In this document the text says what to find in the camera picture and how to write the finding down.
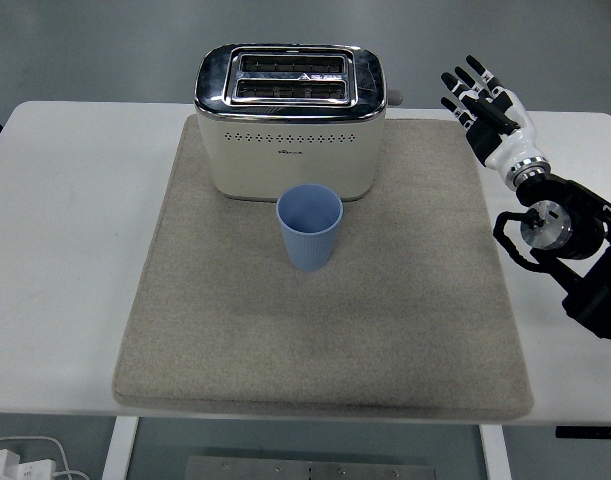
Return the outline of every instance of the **blue plastic cup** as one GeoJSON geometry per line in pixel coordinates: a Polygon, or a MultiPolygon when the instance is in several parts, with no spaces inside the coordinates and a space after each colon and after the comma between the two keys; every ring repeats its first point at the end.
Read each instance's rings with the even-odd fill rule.
{"type": "Polygon", "coordinates": [[[327,263],[343,217],[336,192],[323,185],[297,185],[278,199],[276,216],[292,265],[313,272],[327,263]]]}

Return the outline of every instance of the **metal plate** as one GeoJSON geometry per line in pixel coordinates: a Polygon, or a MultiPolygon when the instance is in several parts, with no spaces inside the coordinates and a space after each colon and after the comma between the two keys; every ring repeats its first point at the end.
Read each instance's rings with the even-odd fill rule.
{"type": "Polygon", "coordinates": [[[185,480],[435,480],[433,467],[191,456],[185,480]]]}

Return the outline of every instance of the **power plug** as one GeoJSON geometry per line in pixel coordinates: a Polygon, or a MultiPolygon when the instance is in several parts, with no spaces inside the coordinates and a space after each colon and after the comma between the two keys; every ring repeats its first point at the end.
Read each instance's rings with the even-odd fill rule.
{"type": "Polygon", "coordinates": [[[0,450],[0,480],[16,480],[21,457],[11,450],[0,450]]]}
{"type": "Polygon", "coordinates": [[[14,480],[51,480],[56,472],[54,460],[21,463],[14,480]]]}
{"type": "Polygon", "coordinates": [[[18,463],[20,456],[0,450],[0,480],[51,480],[56,472],[53,460],[18,463]]]}

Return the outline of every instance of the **robot finger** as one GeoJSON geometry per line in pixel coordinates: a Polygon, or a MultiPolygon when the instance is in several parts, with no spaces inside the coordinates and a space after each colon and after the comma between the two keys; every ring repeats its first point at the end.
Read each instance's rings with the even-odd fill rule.
{"type": "Polygon", "coordinates": [[[441,75],[441,80],[443,80],[443,83],[449,89],[449,91],[452,92],[459,100],[462,100],[462,98],[465,96],[478,100],[478,93],[471,90],[465,83],[456,78],[453,74],[445,72],[441,75]]]}
{"type": "Polygon", "coordinates": [[[467,85],[471,90],[474,90],[478,93],[478,96],[481,98],[485,98],[488,101],[492,101],[490,93],[483,87],[480,83],[474,80],[465,70],[461,67],[456,67],[455,69],[456,75],[460,78],[465,85],[467,85]]]}
{"type": "Polygon", "coordinates": [[[470,90],[465,83],[451,73],[443,73],[441,79],[471,114],[483,120],[498,133],[510,135],[514,130],[520,128],[516,122],[507,118],[496,106],[481,99],[478,93],[470,90]]]}
{"type": "Polygon", "coordinates": [[[476,118],[467,109],[458,107],[454,102],[445,97],[441,98],[441,104],[452,112],[452,115],[463,125],[465,130],[469,130],[476,121],[476,118]]]}
{"type": "Polygon", "coordinates": [[[468,55],[465,60],[467,61],[467,64],[472,67],[476,73],[480,75],[481,80],[483,80],[483,83],[487,85],[487,88],[492,93],[493,98],[496,98],[503,92],[503,90],[505,90],[505,87],[503,87],[503,84],[500,82],[500,80],[496,78],[492,72],[487,70],[481,64],[481,62],[476,60],[471,55],[468,55]]]}

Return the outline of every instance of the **toaster lever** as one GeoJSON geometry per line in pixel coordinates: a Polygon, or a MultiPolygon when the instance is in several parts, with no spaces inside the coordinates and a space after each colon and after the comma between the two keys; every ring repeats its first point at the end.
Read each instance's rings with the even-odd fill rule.
{"type": "Polygon", "coordinates": [[[403,92],[400,90],[387,89],[387,104],[398,107],[403,103],[403,92]]]}

